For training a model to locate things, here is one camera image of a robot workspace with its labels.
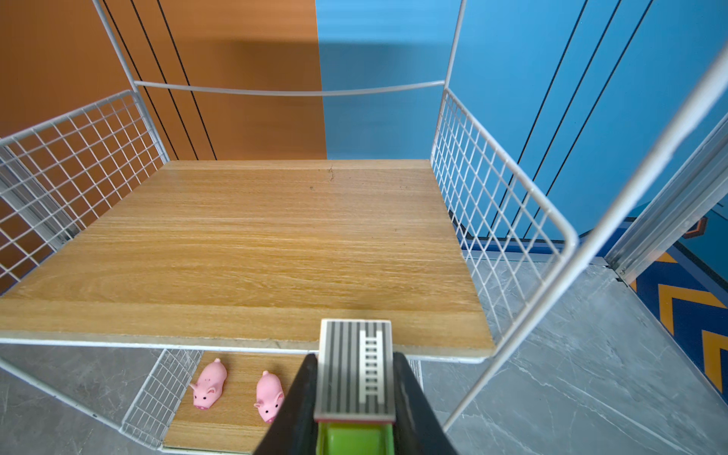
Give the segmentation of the white wire wooden shelf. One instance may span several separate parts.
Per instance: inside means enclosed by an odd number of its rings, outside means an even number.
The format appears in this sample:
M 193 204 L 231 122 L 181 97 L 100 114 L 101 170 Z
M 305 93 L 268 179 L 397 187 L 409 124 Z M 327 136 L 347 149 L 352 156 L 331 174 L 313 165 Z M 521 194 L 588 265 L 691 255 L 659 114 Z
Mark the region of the white wire wooden shelf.
M 112 1 L 104 16 L 133 72 L 149 81 L 260 90 L 345 90 L 441 79 L 459 39 L 452 90 L 579 232 L 591 229 L 727 40 L 723 1 Z M 312 210 L 236 170 L 241 160 L 424 159 L 439 88 L 324 100 L 144 95 L 170 156 L 213 160 L 202 190 L 155 192 L 139 222 L 62 258 L 1 307 L 86 328 L 147 322 L 212 333 L 244 323 L 303 327 L 301 309 L 384 304 L 404 318 L 477 335 L 473 291 L 454 241 L 422 222 L 364 214 L 367 197 Z M 193 322 L 184 322 L 190 313 Z

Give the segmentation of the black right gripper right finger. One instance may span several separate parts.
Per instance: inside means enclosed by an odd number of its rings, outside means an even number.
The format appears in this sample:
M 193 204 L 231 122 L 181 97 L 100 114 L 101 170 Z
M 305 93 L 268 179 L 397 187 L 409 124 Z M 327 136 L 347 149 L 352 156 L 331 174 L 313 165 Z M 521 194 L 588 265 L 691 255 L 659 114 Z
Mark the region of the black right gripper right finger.
M 407 358 L 394 353 L 394 449 L 397 455 L 456 455 Z

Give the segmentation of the pink pig toy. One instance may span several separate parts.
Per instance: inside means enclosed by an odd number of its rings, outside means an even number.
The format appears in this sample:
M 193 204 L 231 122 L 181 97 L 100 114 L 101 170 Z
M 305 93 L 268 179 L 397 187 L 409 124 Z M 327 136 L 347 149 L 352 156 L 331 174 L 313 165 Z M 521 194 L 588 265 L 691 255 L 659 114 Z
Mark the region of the pink pig toy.
M 193 393 L 193 405 L 202 411 L 210 409 L 222 396 L 227 377 L 227 368 L 220 358 L 210 362 L 197 381 L 189 384 Z
M 263 371 L 256 385 L 254 403 L 254 408 L 261 419 L 267 424 L 272 424 L 282 407 L 282 402 L 284 402 L 284 389 L 279 377 L 269 371 Z

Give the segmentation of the green grey toy truck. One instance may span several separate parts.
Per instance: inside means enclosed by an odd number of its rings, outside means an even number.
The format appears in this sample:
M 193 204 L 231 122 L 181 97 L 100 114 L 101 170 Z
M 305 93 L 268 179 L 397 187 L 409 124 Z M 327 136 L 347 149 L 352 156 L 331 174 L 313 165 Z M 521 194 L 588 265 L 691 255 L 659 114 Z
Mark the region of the green grey toy truck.
M 320 326 L 316 453 L 394 454 L 394 348 L 388 320 Z

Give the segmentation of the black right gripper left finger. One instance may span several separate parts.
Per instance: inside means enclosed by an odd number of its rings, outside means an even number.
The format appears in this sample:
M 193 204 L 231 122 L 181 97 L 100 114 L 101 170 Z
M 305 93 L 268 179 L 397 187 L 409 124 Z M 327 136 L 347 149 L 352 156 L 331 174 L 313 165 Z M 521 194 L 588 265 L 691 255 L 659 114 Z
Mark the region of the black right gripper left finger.
M 255 449 L 255 455 L 309 455 L 317 453 L 318 424 L 314 420 L 318 360 L 307 355 L 292 383 L 282 410 Z

